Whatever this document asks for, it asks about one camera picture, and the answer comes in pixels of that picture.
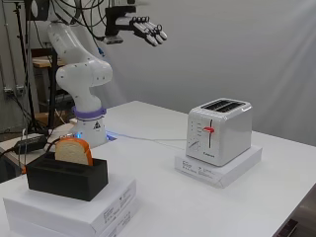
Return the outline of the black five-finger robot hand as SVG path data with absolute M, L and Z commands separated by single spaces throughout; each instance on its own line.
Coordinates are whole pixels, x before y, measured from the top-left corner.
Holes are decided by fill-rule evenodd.
M 153 24 L 148 16 L 131 17 L 127 24 L 117 24 L 116 28 L 119 31 L 131 31 L 152 46 L 158 46 L 168 38 L 163 27 L 160 24 Z

